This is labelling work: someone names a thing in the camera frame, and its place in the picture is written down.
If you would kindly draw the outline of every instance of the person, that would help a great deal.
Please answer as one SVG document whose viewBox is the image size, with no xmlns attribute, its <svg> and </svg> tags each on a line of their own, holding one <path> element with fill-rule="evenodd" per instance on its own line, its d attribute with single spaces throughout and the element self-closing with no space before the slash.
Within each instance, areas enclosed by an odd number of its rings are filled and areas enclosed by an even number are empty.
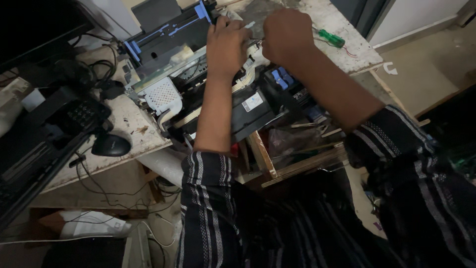
<svg viewBox="0 0 476 268">
<path fill-rule="evenodd" d="M 234 181 L 231 83 L 251 32 L 219 17 L 207 41 L 208 75 L 194 153 L 182 163 L 183 229 L 177 267 L 475 267 L 476 188 L 455 173 L 400 109 L 372 96 L 315 45 L 307 14 L 264 22 L 263 55 L 293 74 L 347 133 L 353 165 L 381 198 L 388 240 L 315 174 L 289 200 L 271 202 Z"/>
</svg>

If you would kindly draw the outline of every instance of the shirt sleeve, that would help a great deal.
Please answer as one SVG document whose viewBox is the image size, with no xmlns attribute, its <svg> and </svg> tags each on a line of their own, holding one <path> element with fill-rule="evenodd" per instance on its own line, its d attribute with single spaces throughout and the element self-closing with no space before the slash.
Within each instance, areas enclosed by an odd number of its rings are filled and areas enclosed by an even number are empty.
<svg viewBox="0 0 476 268">
<path fill-rule="evenodd" d="M 406 113 L 385 107 L 345 146 L 351 164 L 367 168 L 368 185 L 381 197 L 382 226 L 409 266 L 476 266 L 476 187 Z"/>
<path fill-rule="evenodd" d="M 194 152 L 182 162 L 182 233 L 176 267 L 238 267 L 234 178 L 229 157 Z"/>
</svg>

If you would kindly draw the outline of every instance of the computer mouse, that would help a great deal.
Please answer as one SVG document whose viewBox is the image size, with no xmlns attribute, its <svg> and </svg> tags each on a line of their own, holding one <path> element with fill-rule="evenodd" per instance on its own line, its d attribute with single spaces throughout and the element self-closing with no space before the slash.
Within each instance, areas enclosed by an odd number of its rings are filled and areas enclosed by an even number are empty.
<svg viewBox="0 0 476 268">
<path fill-rule="evenodd" d="M 93 155 L 100 156 L 123 156 L 129 151 L 129 141 L 113 134 L 100 134 L 91 149 Z"/>
</svg>

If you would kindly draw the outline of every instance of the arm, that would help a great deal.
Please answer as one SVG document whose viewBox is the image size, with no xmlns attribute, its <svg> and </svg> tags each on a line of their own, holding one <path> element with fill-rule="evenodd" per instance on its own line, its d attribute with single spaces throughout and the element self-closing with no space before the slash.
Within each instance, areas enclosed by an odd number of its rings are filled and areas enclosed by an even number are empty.
<svg viewBox="0 0 476 268">
<path fill-rule="evenodd" d="M 207 37 L 207 84 L 198 117 L 195 151 L 230 151 L 231 83 L 246 62 L 246 43 L 251 30 L 243 21 L 221 16 L 211 25 Z"/>
<path fill-rule="evenodd" d="M 231 160 L 216 153 L 230 150 L 231 83 L 246 61 L 244 41 L 250 36 L 243 26 L 222 16 L 208 31 L 207 84 L 195 152 L 182 162 L 177 267 L 241 267 Z"/>
<path fill-rule="evenodd" d="M 263 55 L 296 76 L 346 132 L 384 107 L 314 45 L 309 15 L 278 10 L 265 20 L 264 33 Z"/>
<path fill-rule="evenodd" d="M 380 220 L 395 252 L 409 266 L 476 266 L 476 187 L 404 112 L 384 107 L 321 53 L 311 23 L 296 10 L 278 10 L 265 21 L 263 54 L 293 73 L 347 131 L 349 159 L 367 168 L 382 198 Z"/>
</svg>

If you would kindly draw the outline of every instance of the perforated metal plate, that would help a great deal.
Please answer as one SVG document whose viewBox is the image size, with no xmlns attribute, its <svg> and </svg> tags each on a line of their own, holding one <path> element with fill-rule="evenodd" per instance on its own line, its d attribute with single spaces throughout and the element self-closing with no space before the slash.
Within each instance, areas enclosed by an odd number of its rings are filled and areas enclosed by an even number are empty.
<svg viewBox="0 0 476 268">
<path fill-rule="evenodd" d="M 142 93 L 149 107 L 157 111 L 157 114 L 167 109 L 170 109 L 173 114 L 178 114 L 182 109 L 182 97 L 169 77 L 153 83 Z"/>
</svg>

